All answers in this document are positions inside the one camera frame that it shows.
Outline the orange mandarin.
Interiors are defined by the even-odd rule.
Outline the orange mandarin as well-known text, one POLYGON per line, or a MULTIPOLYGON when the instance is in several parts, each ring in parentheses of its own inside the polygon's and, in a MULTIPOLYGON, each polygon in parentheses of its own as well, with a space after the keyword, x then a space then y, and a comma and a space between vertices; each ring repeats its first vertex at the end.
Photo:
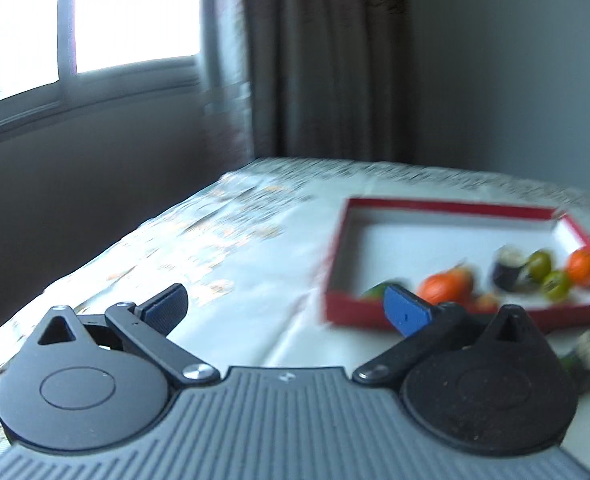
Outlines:
POLYGON ((443 302, 465 304, 472 296, 474 284, 475 277, 471 268, 455 266, 425 278, 416 294, 429 304, 443 302))
POLYGON ((590 288, 590 248, 575 250, 566 261, 566 272, 572 282, 583 288, 590 288))

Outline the green cucumber piece toy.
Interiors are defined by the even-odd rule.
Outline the green cucumber piece toy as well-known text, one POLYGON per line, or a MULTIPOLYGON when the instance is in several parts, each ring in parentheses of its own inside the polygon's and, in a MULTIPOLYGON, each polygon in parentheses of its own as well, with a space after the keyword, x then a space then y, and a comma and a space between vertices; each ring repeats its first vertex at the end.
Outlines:
POLYGON ((380 282, 368 290, 366 290, 361 298, 363 300, 382 301, 386 292, 386 289, 390 286, 402 286, 403 283, 400 281, 384 281, 380 282))

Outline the brown kiwi fruit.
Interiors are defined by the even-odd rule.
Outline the brown kiwi fruit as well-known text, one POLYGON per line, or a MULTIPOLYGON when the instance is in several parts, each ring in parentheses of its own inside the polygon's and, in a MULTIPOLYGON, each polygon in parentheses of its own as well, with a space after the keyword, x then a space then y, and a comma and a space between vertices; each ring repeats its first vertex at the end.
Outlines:
POLYGON ((500 308, 500 298, 492 292, 486 292, 475 299, 474 307, 478 313, 496 312, 500 308))

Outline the sushi roll toy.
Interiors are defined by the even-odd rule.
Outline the sushi roll toy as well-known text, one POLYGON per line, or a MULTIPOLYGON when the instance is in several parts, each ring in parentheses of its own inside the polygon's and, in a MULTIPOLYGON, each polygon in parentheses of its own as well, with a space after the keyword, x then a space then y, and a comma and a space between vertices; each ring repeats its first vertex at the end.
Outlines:
POLYGON ((560 364, 576 382, 590 378, 590 330, 581 334, 572 350, 560 357, 560 364))
POLYGON ((504 292, 514 292, 526 266, 526 257, 517 247, 505 245, 496 251, 491 269, 491 281, 504 292))

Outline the green tomato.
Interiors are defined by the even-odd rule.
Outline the green tomato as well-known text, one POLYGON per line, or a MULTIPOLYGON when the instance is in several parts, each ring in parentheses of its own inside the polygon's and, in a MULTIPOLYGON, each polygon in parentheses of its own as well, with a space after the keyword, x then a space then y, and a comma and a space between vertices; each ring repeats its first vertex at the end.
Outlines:
POLYGON ((547 250, 536 250, 528 257, 526 270, 530 281, 541 283, 552 272, 552 269, 553 257, 547 250))
POLYGON ((572 289, 572 281, 564 270, 554 270, 542 281, 541 290, 549 302, 559 304, 565 301, 572 289))

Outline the red shallow cardboard box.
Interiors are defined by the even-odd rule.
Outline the red shallow cardboard box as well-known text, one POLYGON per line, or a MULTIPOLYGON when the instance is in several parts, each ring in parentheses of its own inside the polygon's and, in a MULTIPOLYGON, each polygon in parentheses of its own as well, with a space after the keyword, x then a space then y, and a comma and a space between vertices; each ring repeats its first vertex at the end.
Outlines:
POLYGON ((432 274, 467 264, 478 294, 492 289, 496 252, 547 249, 558 266, 590 236, 566 211, 548 207, 351 197, 346 201, 324 285, 324 314, 339 326, 388 330, 372 287, 399 281, 411 290, 432 274))

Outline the green tomato in box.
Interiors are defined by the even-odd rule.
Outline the green tomato in box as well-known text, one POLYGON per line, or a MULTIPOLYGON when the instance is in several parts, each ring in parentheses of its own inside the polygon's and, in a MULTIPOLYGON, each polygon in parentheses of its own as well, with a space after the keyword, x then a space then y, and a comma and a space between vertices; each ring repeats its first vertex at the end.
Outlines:
POLYGON ((536 250, 528 257, 526 270, 530 281, 541 283, 552 272, 552 269, 553 257, 547 250, 536 250))

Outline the floral gold white tablecloth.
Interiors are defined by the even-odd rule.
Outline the floral gold white tablecloth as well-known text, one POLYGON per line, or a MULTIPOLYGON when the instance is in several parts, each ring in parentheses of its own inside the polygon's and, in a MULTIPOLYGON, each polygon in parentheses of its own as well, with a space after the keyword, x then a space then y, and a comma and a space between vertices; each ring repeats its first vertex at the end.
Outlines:
MULTIPOLYGON (((549 206, 590 233, 590 191, 572 186, 391 162, 258 160, 48 285, 0 327, 0 379, 48 308, 100 313, 173 283, 188 290, 190 310, 172 339, 214 365, 357 366, 394 338, 322 320, 326 258, 351 196, 549 206)), ((0 454, 7 445, 0 424, 0 454)))

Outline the orange mandarin in box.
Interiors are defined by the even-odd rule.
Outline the orange mandarin in box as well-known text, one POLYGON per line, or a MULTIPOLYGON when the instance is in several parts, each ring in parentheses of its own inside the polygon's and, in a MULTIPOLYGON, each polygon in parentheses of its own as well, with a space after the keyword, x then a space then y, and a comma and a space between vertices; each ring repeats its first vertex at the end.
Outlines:
POLYGON ((566 272, 572 282, 583 288, 590 288, 590 248, 575 250, 566 261, 566 272))

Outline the brown patterned curtain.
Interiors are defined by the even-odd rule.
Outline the brown patterned curtain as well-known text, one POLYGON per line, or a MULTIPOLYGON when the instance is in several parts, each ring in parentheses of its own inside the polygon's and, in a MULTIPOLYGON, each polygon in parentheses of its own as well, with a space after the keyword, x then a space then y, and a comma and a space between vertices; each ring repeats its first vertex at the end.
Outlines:
POLYGON ((200 0, 200 18, 202 125, 222 162, 413 159, 408 0, 200 0))

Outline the window with grey frame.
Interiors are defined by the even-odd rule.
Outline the window with grey frame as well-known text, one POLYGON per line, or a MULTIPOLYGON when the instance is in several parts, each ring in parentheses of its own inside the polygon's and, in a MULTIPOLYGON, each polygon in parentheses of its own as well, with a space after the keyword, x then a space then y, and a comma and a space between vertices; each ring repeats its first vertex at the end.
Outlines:
POLYGON ((0 142, 79 108, 198 83, 200 0, 0 0, 0 142))

